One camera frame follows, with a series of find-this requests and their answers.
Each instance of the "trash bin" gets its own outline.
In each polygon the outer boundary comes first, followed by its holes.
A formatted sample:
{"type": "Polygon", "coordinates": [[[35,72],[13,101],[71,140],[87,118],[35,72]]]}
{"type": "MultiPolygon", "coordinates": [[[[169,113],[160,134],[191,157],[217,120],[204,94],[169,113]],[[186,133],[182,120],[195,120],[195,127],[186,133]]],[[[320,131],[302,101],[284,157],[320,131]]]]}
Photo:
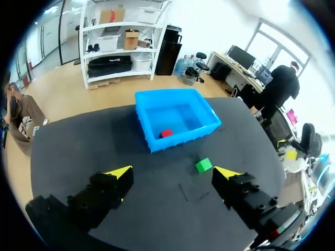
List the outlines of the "trash bin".
{"type": "Polygon", "coordinates": [[[198,77],[199,73],[193,67],[188,67],[185,71],[185,75],[183,76],[183,82],[186,85],[192,86],[198,77]]]}

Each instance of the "white storage box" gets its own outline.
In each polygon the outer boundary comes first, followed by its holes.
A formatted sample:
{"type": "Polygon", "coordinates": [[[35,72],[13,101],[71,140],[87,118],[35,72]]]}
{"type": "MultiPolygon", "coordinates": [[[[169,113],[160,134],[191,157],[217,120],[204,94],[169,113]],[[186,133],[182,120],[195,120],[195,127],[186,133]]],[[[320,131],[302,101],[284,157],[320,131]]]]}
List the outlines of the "white storage box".
{"type": "Polygon", "coordinates": [[[152,57],[147,53],[133,53],[131,56],[132,68],[134,71],[149,71],[152,57]]]}
{"type": "Polygon", "coordinates": [[[98,44],[101,52],[115,51],[117,50],[117,43],[119,41],[119,27],[108,27],[105,28],[98,38],[98,44]]]}
{"type": "Polygon", "coordinates": [[[98,38],[98,44],[101,52],[115,51],[117,49],[117,42],[121,35],[105,36],[98,38]]]}
{"type": "Polygon", "coordinates": [[[138,8],[138,20],[137,22],[146,22],[149,24],[155,24],[162,10],[154,8],[138,8]]]}

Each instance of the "shelf board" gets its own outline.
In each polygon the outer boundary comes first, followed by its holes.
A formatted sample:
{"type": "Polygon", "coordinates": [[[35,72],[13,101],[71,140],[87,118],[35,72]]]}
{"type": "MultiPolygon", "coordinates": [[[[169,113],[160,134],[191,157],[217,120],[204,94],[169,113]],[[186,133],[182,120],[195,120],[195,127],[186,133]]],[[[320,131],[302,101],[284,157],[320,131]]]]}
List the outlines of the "shelf board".
{"type": "Polygon", "coordinates": [[[146,22],[109,22],[106,24],[92,25],[92,26],[85,27],[83,28],[83,31],[102,29],[102,28],[114,27],[114,26],[145,26],[145,27],[163,28],[161,25],[148,24],[146,22]]]}
{"type": "Polygon", "coordinates": [[[103,75],[100,77],[89,77],[87,78],[88,83],[92,83],[95,81],[101,81],[109,78],[116,78],[116,77],[128,77],[128,76],[139,76],[139,75],[151,75],[151,71],[143,71],[143,72],[136,72],[134,70],[128,72],[120,72],[114,74],[103,75]]]}
{"type": "Polygon", "coordinates": [[[133,52],[156,52],[156,49],[150,48],[137,48],[136,50],[124,50],[124,49],[117,49],[116,51],[104,51],[104,52],[90,52],[84,55],[84,59],[93,58],[95,56],[106,56],[106,55],[113,55],[113,54],[121,54],[121,53],[133,53],[133,52]]]}

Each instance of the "black table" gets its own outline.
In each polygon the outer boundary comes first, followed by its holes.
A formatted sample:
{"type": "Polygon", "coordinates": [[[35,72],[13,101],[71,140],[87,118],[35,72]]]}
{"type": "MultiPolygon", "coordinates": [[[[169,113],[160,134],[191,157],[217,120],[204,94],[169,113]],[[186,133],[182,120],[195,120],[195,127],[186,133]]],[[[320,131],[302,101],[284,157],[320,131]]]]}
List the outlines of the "black table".
{"type": "Polygon", "coordinates": [[[33,196],[53,194],[66,204],[97,171],[133,166],[135,183],[118,210],[90,235],[128,250],[243,250],[256,237],[228,211],[211,185],[214,165],[249,172],[278,196],[284,172],[263,129],[239,99],[208,102],[222,120],[211,135],[150,154],[134,105],[63,119],[42,127],[31,157],[33,196]]]}

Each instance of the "window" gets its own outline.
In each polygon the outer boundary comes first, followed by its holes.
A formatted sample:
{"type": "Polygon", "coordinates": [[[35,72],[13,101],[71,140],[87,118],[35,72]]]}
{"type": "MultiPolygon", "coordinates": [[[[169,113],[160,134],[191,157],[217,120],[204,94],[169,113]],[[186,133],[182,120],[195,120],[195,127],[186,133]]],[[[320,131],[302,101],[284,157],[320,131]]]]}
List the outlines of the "window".
{"type": "Polygon", "coordinates": [[[279,65],[289,66],[291,61],[296,61],[299,65],[298,76],[309,59],[309,53],[297,41],[263,22],[260,23],[246,51],[256,58],[252,65],[255,70],[264,65],[272,71],[279,65]]]}

